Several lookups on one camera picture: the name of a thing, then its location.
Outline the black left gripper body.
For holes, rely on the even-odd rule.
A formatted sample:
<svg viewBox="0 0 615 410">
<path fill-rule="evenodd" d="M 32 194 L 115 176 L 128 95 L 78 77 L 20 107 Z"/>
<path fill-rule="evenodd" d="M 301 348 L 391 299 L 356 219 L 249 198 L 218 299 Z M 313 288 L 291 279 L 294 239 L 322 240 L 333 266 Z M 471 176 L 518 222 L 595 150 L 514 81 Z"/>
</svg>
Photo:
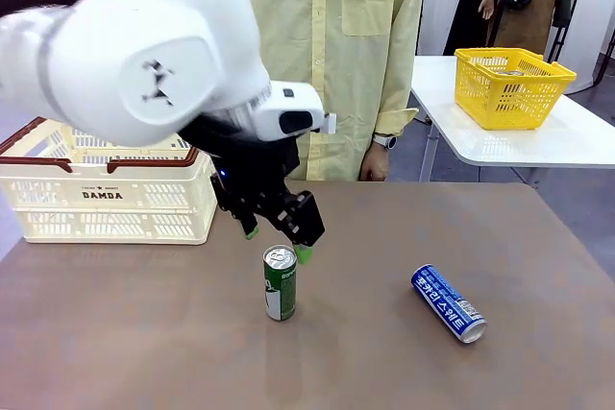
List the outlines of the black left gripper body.
<svg viewBox="0 0 615 410">
<path fill-rule="evenodd" d="M 209 154 L 216 175 L 211 178 L 218 204 L 236 217 L 294 216 L 301 197 L 286 187 L 285 178 L 299 164 L 297 138 L 264 142 L 242 133 L 214 133 Z"/>
</svg>

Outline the green drink can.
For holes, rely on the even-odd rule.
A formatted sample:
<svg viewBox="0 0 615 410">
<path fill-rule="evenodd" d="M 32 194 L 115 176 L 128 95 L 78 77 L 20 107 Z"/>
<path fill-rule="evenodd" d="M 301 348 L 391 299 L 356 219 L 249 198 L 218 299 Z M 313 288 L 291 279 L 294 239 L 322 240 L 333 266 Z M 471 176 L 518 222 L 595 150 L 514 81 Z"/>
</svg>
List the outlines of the green drink can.
<svg viewBox="0 0 615 410">
<path fill-rule="evenodd" d="M 275 321 L 285 321 L 295 313 L 296 269 L 297 256 L 287 246 L 273 246 L 263 254 L 266 312 Z"/>
</svg>

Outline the blue drink can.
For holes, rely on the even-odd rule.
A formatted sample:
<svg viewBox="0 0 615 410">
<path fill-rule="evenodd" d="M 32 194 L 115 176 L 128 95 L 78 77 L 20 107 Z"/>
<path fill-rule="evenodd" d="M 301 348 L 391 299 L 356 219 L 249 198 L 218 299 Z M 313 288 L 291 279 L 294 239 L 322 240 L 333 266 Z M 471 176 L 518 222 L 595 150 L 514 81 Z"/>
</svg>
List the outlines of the blue drink can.
<svg viewBox="0 0 615 410">
<path fill-rule="evenodd" d="M 483 336 L 487 328 L 484 317 L 436 267 L 419 267 L 410 283 L 458 341 L 472 344 Z"/>
</svg>

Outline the person's left forearm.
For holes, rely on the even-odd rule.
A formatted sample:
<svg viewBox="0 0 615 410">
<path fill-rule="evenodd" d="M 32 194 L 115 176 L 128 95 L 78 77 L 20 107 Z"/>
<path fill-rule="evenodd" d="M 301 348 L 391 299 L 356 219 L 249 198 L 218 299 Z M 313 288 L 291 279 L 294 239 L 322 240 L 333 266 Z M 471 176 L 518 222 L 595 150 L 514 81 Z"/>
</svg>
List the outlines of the person's left forearm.
<svg viewBox="0 0 615 410">
<path fill-rule="evenodd" d="M 417 24 L 398 16 L 389 38 L 381 102 L 374 129 L 378 135 L 400 135 L 417 109 L 408 106 L 413 75 Z"/>
</svg>

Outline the yellow plastic basket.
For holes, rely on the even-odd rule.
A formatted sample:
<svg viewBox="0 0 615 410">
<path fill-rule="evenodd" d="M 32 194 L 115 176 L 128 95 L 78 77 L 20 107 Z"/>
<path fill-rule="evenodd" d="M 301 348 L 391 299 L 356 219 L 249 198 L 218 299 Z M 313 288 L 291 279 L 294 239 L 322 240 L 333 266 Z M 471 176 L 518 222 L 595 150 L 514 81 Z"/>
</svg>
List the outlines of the yellow plastic basket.
<svg viewBox="0 0 615 410">
<path fill-rule="evenodd" d="M 526 131 L 542 126 L 577 74 L 521 48 L 455 51 L 455 102 L 482 129 Z M 499 70 L 521 70 L 504 76 Z"/>
</svg>

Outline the person's left hand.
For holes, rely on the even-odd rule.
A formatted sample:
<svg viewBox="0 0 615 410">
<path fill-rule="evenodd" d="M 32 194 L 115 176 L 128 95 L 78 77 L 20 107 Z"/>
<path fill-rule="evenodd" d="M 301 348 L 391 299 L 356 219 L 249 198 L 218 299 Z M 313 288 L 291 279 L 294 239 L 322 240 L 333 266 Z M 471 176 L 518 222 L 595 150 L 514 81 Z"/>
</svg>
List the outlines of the person's left hand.
<svg viewBox="0 0 615 410">
<path fill-rule="evenodd" d="M 385 181 L 389 174 L 389 153 L 382 145 L 373 142 L 361 163 L 360 181 Z"/>
</svg>

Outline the person's yellow shirt torso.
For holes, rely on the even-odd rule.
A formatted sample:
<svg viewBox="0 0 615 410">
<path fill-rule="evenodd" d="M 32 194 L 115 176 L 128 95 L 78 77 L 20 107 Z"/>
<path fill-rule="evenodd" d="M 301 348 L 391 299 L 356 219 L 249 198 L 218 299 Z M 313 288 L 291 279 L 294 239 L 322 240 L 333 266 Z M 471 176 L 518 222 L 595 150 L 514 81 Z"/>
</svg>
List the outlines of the person's yellow shirt torso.
<svg viewBox="0 0 615 410">
<path fill-rule="evenodd" d="M 304 181 L 359 181 L 373 135 L 392 24 L 418 26 L 422 0 L 251 0 L 272 79 L 305 82 L 336 114 L 335 134 L 298 140 Z"/>
</svg>

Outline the white side table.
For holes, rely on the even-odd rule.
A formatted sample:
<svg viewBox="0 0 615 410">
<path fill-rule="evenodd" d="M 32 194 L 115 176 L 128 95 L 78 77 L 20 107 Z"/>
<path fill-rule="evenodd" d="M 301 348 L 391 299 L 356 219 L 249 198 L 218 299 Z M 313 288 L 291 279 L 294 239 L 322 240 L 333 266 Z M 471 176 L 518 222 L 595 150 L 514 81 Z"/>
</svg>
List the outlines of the white side table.
<svg viewBox="0 0 615 410">
<path fill-rule="evenodd" d="M 559 98 L 535 131 L 489 132 L 454 101 L 456 61 L 419 56 L 414 60 L 412 95 L 431 120 L 419 174 L 431 180 L 439 139 L 456 157 L 478 167 L 528 168 L 522 182 L 534 188 L 550 169 L 615 170 L 615 127 L 567 96 Z"/>
</svg>

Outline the background person brown apron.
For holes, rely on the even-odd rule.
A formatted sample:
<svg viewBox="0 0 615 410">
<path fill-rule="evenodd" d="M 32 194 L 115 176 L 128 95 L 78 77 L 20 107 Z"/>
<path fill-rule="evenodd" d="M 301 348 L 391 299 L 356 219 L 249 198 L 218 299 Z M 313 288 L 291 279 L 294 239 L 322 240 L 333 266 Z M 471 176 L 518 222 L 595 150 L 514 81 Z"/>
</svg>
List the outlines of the background person brown apron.
<svg viewBox="0 0 615 410">
<path fill-rule="evenodd" d="M 451 56 L 457 49 L 485 47 L 495 33 L 495 47 L 522 48 L 543 55 L 549 33 L 557 23 L 569 18 L 565 0 L 531 0 L 520 11 L 509 9 L 504 0 L 495 0 L 495 10 L 487 21 L 481 18 L 482 0 L 459 0 L 443 51 Z"/>
</svg>

